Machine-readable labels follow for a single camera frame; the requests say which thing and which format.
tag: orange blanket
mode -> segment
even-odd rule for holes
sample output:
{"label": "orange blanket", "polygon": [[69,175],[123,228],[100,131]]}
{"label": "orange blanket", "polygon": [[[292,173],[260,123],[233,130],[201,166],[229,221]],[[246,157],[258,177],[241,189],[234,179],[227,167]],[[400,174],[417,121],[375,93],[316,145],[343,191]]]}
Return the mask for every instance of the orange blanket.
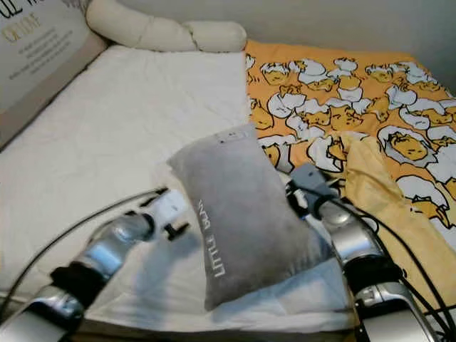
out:
{"label": "orange blanket", "polygon": [[[456,253],[442,236],[456,241],[456,98],[404,53],[348,52],[249,41],[246,60],[251,120],[256,123],[260,145],[277,169],[290,172],[313,162],[345,181],[349,178],[350,148],[341,132],[353,132],[349,140],[376,139],[385,169],[376,162],[375,151],[359,152],[366,147],[358,146],[357,155],[350,158],[357,166],[372,163],[373,172],[388,171],[390,193],[395,193],[395,188],[399,194],[402,191],[403,200],[413,211],[409,220],[401,219],[402,225],[419,222],[416,215],[427,219],[424,217],[426,222],[420,227],[406,231],[394,227],[394,213],[386,209],[385,203],[379,207],[373,200],[364,209],[401,231],[419,259],[427,260],[434,269],[430,270],[432,280],[447,304],[455,305],[456,272],[448,265],[455,264]],[[364,183],[351,176],[350,182],[357,190],[346,192],[344,186],[341,190],[355,204],[362,206],[359,200],[363,196],[386,196],[372,188],[361,194],[360,185]],[[424,240],[431,236],[433,250],[425,248]],[[384,238],[396,262],[435,304],[405,251]],[[452,275],[445,278],[445,273]]]}

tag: gray pillow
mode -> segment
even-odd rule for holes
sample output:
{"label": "gray pillow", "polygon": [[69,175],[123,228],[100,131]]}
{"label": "gray pillow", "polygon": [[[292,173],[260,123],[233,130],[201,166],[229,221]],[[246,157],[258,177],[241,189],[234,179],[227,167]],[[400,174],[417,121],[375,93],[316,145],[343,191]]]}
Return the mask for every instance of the gray pillow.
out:
{"label": "gray pillow", "polygon": [[278,283],[331,256],[292,211],[253,125],[209,136],[169,160],[204,238],[205,307]]}

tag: black cable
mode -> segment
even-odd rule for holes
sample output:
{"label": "black cable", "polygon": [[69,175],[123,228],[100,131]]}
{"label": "black cable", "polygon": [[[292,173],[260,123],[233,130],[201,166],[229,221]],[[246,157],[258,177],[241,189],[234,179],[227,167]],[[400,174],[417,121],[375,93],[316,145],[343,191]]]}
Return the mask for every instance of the black cable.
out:
{"label": "black cable", "polygon": [[420,292],[418,292],[417,289],[415,289],[415,287],[413,287],[413,285],[409,283],[406,278],[403,277],[401,281],[404,283],[404,285],[407,286],[410,292],[412,292],[413,296],[415,296],[416,299],[420,301],[420,303],[429,311],[430,315],[434,317],[435,321],[437,321],[440,328],[442,328],[445,332],[445,336],[451,336],[450,328],[448,328],[448,325],[443,321],[442,317],[439,316],[439,314],[432,307],[432,305],[430,305],[428,301],[426,301],[426,299],[423,296],[421,296]]}
{"label": "black cable", "polygon": [[18,275],[18,277],[16,278],[16,280],[14,281],[13,283],[13,286],[9,289],[9,292],[8,294],[6,295],[5,299],[4,299],[4,302],[3,304],[1,305],[1,308],[0,308],[0,321],[2,320],[2,318],[4,317],[4,314],[6,313],[6,310],[8,308],[8,305],[9,303],[11,302],[11,299],[12,297],[14,296],[14,294],[16,293],[17,289],[19,288],[19,286],[21,285],[22,281],[24,280],[25,276],[30,272],[30,269],[36,264],[36,262],[41,259],[41,257],[52,247],[54,246],[57,242],[61,241],[63,238],[65,238],[66,236],[68,236],[70,233],[74,232],[75,230],[77,230],[77,228],[81,227],[82,225],[84,225],[85,223],[95,219],[96,217],[102,215],[102,214],[105,214],[106,212],[109,212],[110,210],[112,209],[115,209],[116,207],[120,207],[126,203],[129,203],[129,202],[132,202],[134,200],[138,200],[142,197],[146,197],[146,196],[151,196],[151,195],[157,195],[159,194],[160,192],[162,192],[163,190],[165,189],[156,189],[156,190],[149,190],[149,191],[145,191],[145,192],[141,192],[140,194],[136,194],[136,195],[132,195],[132,196],[129,196],[129,197],[126,197],[120,201],[117,201],[115,203],[112,203],[110,205],[108,205],[107,207],[104,207],[100,210],[98,210],[97,212],[94,212],[90,215],[88,215],[87,217],[84,217],[83,219],[81,219],[80,221],[76,222],[75,224],[73,224],[72,226],[70,226],[69,228],[67,228],[67,230],[65,230],[64,232],[60,233],[57,237],[55,237],[53,240],[51,240],[51,242],[49,242],[45,247],[43,247],[37,254],[35,254],[35,256],[31,259],[31,261],[26,265],[26,267],[24,267],[24,269],[22,270],[22,272]]}
{"label": "black cable", "polygon": [[[309,189],[309,188],[306,188],[306,187],[301,187],[299,186],[299,189],[305,191],[305,192],[308,192],[310,194],[313,194],[315,196],[318,196],[318,197],[322,197],[323,194],[321,194],[320,192],[317,192],[313,189]],[[337,201],[336,199],[328,199],[329,202],[333,203],[334,205],[336,205],[337,207],[340,207],[342,210],[345,210],[347,211],[348,213],[352,214],[358,221],[362,222],[363,224],[365,224],[365,221],[363,221],[362,217],[355,213],[352,209],[348,208],[347,206],[345,206],[344,204],[340,203],[339,201]],[[435,285],[434,283],[432,282],[432,280],[430,279],[430,277],[428,276],[428,273],[426,272],[426,270],[424,269],[424,267],[422,266],[422,264],[420,263],[420,261],[418,260],[418,258],[415,256],[415,254],[413,253],[412,249],[407,245],[407,243],[398,235],[396,234],[396,232],[394,232],[388,225],[386,225],[384,222],[382,222],[381,220],[377,219],[376,217],[374,217],[373,215],[369,214],[367,211],[365,210],[362,210],[362,209],[359,209],[359,208],[356,208],[359,212],[363,213],[364,215],[366,215],[367,217],[375,220],[377,223],[381,224],[390,234],[392,234],[399,242],[400,244],[405,248],[405,250],[407,251],[407,253],[409,254],[410,258],[413,260],[413,262],[415,263],[416,267],[419,269],[421,275],[423,276],[424,280],[426,281],[426,284],[429,286],[432,294],[434,295],[435,299],[437,300],[442,312],[443,312],[443,315],[445,316],[445,319],[447,321],[447,324],[448,324],[448,327],[451,331],[451,336],[452,336],[452,339],[454,339],[456,341],[456,325],[455,325],[455,322],[453,321],[453,318],[450,314],[450,312],[448,311],[447,309],[447,306],[445,304],[445,302],[443,301],[443,298],[441,297],[440,293],[438,292],[438,290],[435,288]],[[385,252],[385,254],[387,254],[388,257],[391,258],[391,256],[389,255],[389,252],[388,252],[388,249],[386,248],[386,246],[384,245],[384,243],[381,241],[380,237],[377,236],[377,234],[374,234],[374,237],[375,237],[375,240],[377,241],[377,243],[379,243],[379,245],[382,247],[383,251]]]}

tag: bed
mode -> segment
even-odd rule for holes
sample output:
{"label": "bed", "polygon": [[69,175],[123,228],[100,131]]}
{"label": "bed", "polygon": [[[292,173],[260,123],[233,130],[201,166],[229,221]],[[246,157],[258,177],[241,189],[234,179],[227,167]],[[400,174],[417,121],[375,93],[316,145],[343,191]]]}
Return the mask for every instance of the bed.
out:
{"label": "bed", "polygon": [[[1,154],[1,290],[37,249],[82,216],[147,188],[179,188],[167,158],[248,121],[244,62],[243,53],[112,46],[91,63]],[[46,284],[49,271],[76,255],[97,224],[131,207],[59,244],[18,296]],[[157,237],[130,255],[88,312],[90,320],[181,332],[313,333],[352,325],[334,259],[206,312],[200,233],[196,218],[187,219],[192,228],[181,239]]]}

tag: wall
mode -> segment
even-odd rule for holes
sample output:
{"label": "wall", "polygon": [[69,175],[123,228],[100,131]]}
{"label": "wall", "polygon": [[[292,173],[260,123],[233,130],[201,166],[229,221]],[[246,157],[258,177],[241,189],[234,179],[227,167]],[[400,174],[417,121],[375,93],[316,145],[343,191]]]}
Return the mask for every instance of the wall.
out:
{"label": "wall", "polygon": [[455,0],[121,0],[178,21],[234,20],[259,41],[405,51],[456,93]]}

